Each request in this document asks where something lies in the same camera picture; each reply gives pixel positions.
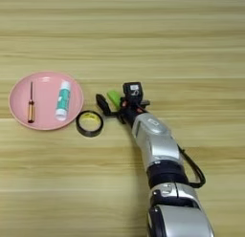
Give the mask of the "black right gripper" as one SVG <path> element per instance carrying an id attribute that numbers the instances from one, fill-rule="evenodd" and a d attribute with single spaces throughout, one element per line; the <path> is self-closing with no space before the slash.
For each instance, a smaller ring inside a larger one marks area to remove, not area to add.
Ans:
<path id="1" fill-rule="evenodd" d="M 122 124 L 133 125 L 136 117 L 146 113 L 145 107 L 150 105 L 149 100 L 129 100 L 122 98 L 120 101 L 113 101 L 116 111 L 111 113 L 109 104 L 105 97 L 101 94 L 96 94 L 96 101 L 105 116 L 117 118 Z"/>

